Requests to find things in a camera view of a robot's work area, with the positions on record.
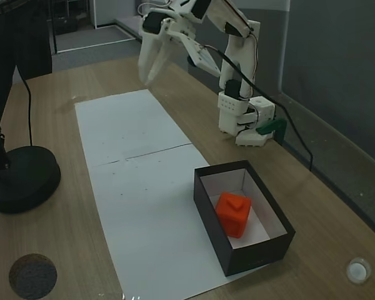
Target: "red cube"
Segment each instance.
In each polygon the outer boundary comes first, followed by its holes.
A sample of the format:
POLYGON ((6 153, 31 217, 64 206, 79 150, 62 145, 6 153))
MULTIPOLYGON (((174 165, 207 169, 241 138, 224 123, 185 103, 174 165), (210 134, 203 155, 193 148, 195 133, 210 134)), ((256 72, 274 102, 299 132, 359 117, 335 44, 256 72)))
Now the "red cube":
POLYGON ((250 207, 250 198, 229 192, 221 194, 215 210, 228 236, 241 238, 249 219, 250 207))

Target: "wall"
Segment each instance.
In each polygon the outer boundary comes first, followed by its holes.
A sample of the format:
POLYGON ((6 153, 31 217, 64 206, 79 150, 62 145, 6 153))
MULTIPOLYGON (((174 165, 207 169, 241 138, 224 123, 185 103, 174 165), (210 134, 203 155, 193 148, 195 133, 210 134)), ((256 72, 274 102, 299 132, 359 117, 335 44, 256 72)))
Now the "wall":
POLYGON ((136 14, 135 0, 95 0, 97 26, 136 14))
MULTIPOLYGON (((235 0, 238 8, 251 20, 261 22, 259 38, 259 66, 256 84, 271 95, 279 92, 286 24, 289 14, 289 0, 235 0)), ((197 41, 210 44, 219 49, 226 49, 228 35, 218 31, 208 21, 198 27, 197 41)), ((221 60, 214 56, 221 65, 221 60)), ((189 66, 189 73, 199 79, 214 92, 219 91, 218 79, 208 73, 189 66)))
POLYGON ((282 91, 375 159, 375 0, 292 0, 282 91))

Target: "black pants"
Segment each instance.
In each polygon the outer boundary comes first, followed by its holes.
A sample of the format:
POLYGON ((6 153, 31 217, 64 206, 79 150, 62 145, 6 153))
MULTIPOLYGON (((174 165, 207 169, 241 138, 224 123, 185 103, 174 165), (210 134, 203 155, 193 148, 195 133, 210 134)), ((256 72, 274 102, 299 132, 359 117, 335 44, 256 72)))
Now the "black pants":
POLYGON ((0 14, 0 121, 15 67, 25 79, 52 72, 49 30, 41 0, 0 14))

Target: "robotic arm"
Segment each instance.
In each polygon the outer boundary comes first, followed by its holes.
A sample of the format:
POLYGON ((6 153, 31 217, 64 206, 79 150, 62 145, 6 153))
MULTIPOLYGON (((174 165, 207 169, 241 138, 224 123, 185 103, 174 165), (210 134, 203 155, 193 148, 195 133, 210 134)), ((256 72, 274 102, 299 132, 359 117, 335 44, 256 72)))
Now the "robotic arm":
POLYGON ((250 85, 234 80, 234 69, 226 61, 219 70, 207 48, 195 41, 192 23, 201 24, 205 17, 229 35, 226 56, 254 82, 260 23, 248 20, 230 0, 170 0, 168 9, 152 8, 140 27, 141 81, 151 84, 171 57, 184 48, 192 65, 220 77, 220 130, 236 136, 238 145, 263 146, 273 134, 261 135, 256 129, 274 119, 275 105, 263 97, 252 98, 250 85))

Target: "black box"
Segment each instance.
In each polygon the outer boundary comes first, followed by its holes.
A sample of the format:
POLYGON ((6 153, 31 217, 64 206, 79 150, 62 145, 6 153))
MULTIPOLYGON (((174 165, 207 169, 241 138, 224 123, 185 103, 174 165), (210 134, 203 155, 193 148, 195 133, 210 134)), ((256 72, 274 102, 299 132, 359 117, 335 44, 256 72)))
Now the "black box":
POLYGON ((225 276, 282 259, 296 233, 248 161, 196 169, 194 202, 225 276), (216 214, 223 192, 251 198, 252 211, 240 239, 226 235, 216 214))

